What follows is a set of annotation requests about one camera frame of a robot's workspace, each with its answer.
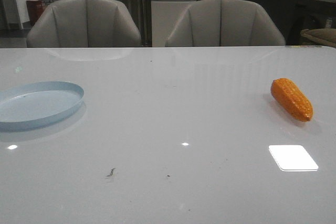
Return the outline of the tan cushion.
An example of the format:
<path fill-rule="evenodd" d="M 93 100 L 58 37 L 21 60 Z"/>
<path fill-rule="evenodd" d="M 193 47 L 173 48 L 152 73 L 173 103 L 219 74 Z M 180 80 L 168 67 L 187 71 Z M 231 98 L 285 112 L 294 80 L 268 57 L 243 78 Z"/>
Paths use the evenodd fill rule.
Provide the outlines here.
<path fill-rule="evenodd" d="M 300 44 L 335 48 L 335 32 L 335 28 L 303 29 L 300 32 Z"/>

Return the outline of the beige chair on left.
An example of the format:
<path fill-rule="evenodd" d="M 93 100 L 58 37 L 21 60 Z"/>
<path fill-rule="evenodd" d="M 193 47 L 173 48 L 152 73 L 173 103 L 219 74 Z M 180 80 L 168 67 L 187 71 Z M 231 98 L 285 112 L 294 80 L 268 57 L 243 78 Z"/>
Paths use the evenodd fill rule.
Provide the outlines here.
<path fill-rule="evenodd" d="M 50 4 L 26 37 L 30 48 L 140 47 L 127 7 L 116 0 L 59 0 Z"/>

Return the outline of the red bin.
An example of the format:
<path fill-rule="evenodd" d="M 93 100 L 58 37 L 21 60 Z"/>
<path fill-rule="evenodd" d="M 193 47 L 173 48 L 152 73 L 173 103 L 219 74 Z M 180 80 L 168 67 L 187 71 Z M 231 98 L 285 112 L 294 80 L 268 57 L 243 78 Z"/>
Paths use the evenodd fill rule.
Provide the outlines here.
<path fill-rule="evenodd" d="M 26 6 L 28 10 L 30 24 L 33 26 L 43 13 L 44 6 L 41 0 L 27 0 Z"/>

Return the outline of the light blue round plate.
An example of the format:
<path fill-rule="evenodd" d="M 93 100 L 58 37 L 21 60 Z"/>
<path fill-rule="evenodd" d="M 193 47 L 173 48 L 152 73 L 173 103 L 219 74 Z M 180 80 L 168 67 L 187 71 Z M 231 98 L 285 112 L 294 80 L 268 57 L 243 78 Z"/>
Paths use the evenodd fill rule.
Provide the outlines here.
<path fill-rule="evenodd" d="M 62 121 L 80 108 L 83 96 L 81 86 L 62 81 L 1 91 L 1 131 L 25 131 Z"/>

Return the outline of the beige chair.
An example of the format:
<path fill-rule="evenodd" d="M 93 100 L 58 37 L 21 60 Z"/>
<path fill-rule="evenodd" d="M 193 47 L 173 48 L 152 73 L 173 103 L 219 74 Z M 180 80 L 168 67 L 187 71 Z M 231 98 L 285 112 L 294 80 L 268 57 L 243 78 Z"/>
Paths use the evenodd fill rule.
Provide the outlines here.
<path fill-rule="evenodd" d="M 179 16 L 166 47 L 284 46 L 266 10 L 245 0 L 201 0 Z"/>
<path fill-rule="evenodd" d="M 50 4 L 26 37 L 30 48 L 140 47 L 127 7 L 116 0 L 59 0 Z"/>

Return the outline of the beige chair on right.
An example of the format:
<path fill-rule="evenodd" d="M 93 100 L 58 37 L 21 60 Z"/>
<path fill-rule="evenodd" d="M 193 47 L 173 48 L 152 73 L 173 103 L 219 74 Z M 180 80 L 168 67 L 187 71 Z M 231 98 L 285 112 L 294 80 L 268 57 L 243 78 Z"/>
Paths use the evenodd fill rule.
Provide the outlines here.
<path fill-rule="evenodd" d="M 166 47 L 284 46 L 266 10 L 245 0 L 201 0 L 179 16 Z"/>

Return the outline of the orange toy corn cob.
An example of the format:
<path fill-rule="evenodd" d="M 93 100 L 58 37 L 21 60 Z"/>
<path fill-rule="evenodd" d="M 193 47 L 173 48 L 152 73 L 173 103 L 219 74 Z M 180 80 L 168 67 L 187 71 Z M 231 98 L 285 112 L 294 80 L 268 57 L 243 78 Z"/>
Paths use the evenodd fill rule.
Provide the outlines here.
<path fill-rule="evenodd" d="M 270 92 L 293 118 L 301 122 L 311 121 L 313 106 L 292 80 L 287 78 L 274 80 L 271 84 Z"/>

